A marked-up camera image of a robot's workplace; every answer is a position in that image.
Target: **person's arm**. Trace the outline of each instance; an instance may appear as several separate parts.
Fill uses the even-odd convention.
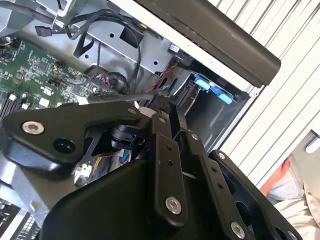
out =
[[[265,182],[265,184],[260,188],[260,192],[267,196],[269,190],[272,188],[274,184],[280,181],[285,174],[287,173],[288,169],[290,168],[292,157],[288,157],[281,166],[279,166],[275,172],[271,175],[271,177]]]

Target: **mounting hole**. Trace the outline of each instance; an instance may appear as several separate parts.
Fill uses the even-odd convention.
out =
[[[145,142],[146,142],[146,140],[145,140],[143,137],[139,137],[139,138],[136,140],[136,143],[137,143],[139,146],[143,145]]]
[[[275,228],[276,233],[280,236],[282,240],[287,240],[285,233],[278,227]]]
[[[172,167],[172,166],[174,165],[174,162],[173,162],[172,160],[170,160],[170,159],[167,161],[167,163],[168,163],[168,165],[169,165],[170,167]]]
[[[55,150],[62,154],[72,154],[76,150],[75,144],[65,138],[56,139],[53,142],[53,147]]]

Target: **silver screw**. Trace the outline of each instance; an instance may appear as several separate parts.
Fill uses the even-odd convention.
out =
[[[298,240],[297,236],[292,231],[288,230],[288,234],[293,240]]]
[[[137,114],[136,110],[133,107],[129,107],[128,111],[132,114]]]
[[[236,221],[233,221],[231,223],[231,229],[233,233],[240,239],[245,239],[245,231],[242,229],[242,227],[237,223]]]
[[[171,213],[175,215],[179,215],[182,211],[180,202],[173,196],[166,198],[165,206]]]
[[[223,155],[221,152],[218,153],[219,158],[221,158],[222,160],[226,159],[226,156]]]
[[[196,134],[194,134],[194,133],[191,134],[191,137],[192,137],[194,140],[199,140],[199,137],[198,137]]]
[[[165,120],[164,118],[162,118],[162,117],[159,117],[159,120],[160,120],[161,122],[163,122],[164,124],[166,123],[166,120]]]
[[[26,121],[22,124],[22,130],[27,134],[40,135],[45,131],[45,127],[37,121]]]
[[[12,41],[12,38],[11,38],[10,36],[6,36],[6,37],[5,37],[5,41],[8,42],[8,43],[10,43],[10,42]]]

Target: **red wire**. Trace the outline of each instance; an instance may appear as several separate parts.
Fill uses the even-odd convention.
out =
[[[160,78],[152,85],[152,87],[150,87],[146,92],[151,92],[155,86],[157,86],[163,79],[166,78],[166,75],[171,73],[172,70],[178,66],[179,62],[176,62],[174,65],[172,65],[167,71],[164,71],[163,73],[161,73]]]

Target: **black metal bracket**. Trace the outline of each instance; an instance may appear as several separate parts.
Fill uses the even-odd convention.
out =
[[[140,119],[139,110],[128,102],[15,112],[2,121],[0,148],[6,158],[19,165],[67,178],[88,151],[84,149],[85,138],[91,137],[87,134],[91,128],[99,127],[105,132],[118,125],[134,125]],[[40,134],[23,131],[23,124],[29,121],[39,123],[44,131]]]
[[[154,229],[170,232],[186,224],[188,209],[179,147],[169,120],[153,115],[149,139],[147,219]]]
[[[209,158],[221,168],[244,224],[251,229],[256,239],[289,240],[292,239],[290,232],[301,239],[295,228],[225,153],[215,150]]]

